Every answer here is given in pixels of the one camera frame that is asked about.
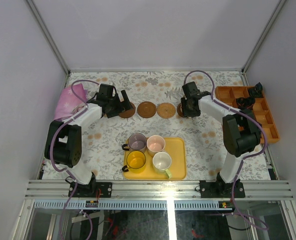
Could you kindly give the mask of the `white mug green handle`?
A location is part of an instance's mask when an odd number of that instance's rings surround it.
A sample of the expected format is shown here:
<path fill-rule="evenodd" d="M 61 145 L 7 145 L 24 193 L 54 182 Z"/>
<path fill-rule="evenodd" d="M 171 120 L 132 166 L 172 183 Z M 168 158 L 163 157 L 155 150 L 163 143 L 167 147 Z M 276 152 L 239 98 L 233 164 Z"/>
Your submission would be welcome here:
<path fill-rule="evenodd" d="M 168 179 L 172 178 L 170 167 L 172 165 L 172 158 L 166 152 L 158 152 L 152 159 L 154 171 L 159 174 L 165 174 Z"/>

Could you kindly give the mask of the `dark brown wooden coaster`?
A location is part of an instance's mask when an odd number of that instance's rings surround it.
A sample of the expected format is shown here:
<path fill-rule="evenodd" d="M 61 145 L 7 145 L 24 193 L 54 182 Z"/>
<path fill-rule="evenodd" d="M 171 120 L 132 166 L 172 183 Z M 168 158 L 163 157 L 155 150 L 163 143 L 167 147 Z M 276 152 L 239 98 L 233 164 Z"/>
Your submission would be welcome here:
<path fill-rule="evenodd" d="M 136 112 L 136 107 L 135 107 L 135 105 L 134 105 L 132 102 L 131 102 L 130 104 L 131 104 L 132 108 L 129 109 L 129 110 L 126 110 L 126 111 L 124 111 L 124 112 L 122 112 L 122 113 L 120 113 L 120 114 L 119 114 L 119 117 L 121 117 L 121 118 L 123 118 L 123 119 L 127 119 L 127 118 L 132 117 L 132 116 L 135 114 L 135 112 Z"/>

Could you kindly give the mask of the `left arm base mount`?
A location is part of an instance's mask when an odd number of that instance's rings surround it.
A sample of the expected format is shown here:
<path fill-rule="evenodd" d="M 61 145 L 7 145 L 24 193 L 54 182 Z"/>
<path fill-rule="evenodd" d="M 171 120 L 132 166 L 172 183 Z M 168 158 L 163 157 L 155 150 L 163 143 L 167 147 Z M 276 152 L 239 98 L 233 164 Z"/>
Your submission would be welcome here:
<path fill-rule="evenodd" d="M 78 184 L 73 194 L 75 198 L 110 198 L 112 195 L 111 182 L 95 182 L 87 185 Z"/>

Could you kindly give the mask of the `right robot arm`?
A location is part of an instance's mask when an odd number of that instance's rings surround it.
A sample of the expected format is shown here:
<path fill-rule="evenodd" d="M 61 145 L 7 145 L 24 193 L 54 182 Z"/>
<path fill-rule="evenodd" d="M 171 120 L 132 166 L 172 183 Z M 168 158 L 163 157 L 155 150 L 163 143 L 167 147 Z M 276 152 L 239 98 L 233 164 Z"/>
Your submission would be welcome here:
<path fill-rule="evenodd" d="M 195 82 L 182 86 L 182 114 L 185 118 L 194 118 L 205 113 L 222 125 L 223 143 L 227 150 L 226 159 L 219 173 L 222 180 L 216 184 L 216 192 L 221 197 L 233 193 L 232 182 L 238 172 L 243 157 L 249 156 L 260 144 L 261 125 L 256 122 L 252 111 L 241 111 L 216 99 L 210 92 L 201 92 Z"/>

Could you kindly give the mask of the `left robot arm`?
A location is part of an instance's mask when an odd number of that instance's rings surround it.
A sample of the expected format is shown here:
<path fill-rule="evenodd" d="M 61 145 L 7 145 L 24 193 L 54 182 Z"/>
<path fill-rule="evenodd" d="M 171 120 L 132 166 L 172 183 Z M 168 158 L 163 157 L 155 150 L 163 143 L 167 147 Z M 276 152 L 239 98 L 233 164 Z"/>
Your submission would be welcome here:
<path fill-rule="evenodd" d="M 58 172 L 67 172 L 73 182 L 80 184 L 80 192 L 86 197 L 96 194 L 94 174 L 81 160 L 82 134 L 103 116 L 116 117 L 133 107 L 127 93 L 117 93 L 115 86 L 100 84 L 95 95 L 86 99 L 80 80 L 74 82 L 60 97 L 59 106 L 67 112 L 50 123 L 45 158 Z"/>

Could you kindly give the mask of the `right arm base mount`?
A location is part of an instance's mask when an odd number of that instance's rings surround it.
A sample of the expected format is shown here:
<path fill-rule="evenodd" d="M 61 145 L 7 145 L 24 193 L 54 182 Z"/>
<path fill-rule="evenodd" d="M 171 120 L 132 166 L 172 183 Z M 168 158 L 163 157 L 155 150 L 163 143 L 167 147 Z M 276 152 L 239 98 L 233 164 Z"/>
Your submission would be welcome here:
<path fill-rule="evenodd" d="M 206 199 L 231 198 L 234 196 L 237 199 L 245 198 L 243 183 L 238 179 L 234 185 L 234 193 L 232 194 L 233 183 L 224 183 L 220 181 L 205 181 L 200 180 L 200 195 Z"/>

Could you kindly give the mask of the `reddish brown wooden coaster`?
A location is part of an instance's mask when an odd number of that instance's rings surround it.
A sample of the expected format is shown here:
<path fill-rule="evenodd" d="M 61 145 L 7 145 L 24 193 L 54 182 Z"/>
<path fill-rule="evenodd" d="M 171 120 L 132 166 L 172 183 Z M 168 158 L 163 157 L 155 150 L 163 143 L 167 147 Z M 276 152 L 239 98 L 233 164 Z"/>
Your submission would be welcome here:
<path fill-rule="evenodd" d="M 182 112 L 182 104 L 180 103 L 178 106 L 177 106 L 177 113 L 180 117 L 184 117 L 184 114 Z"/>

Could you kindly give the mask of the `woven rattan coaster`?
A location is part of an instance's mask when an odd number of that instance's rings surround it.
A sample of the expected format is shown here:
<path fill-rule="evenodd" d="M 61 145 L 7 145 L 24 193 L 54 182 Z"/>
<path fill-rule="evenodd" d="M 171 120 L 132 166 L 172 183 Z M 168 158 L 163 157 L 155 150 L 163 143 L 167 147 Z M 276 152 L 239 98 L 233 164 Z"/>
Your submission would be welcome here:
<path fill-rule="evenodd" d="M 161 118 L 169 119 L 175 115 L 176 108 L 173 104 L 164 102 L 157 107 L 157 113 Z"/>

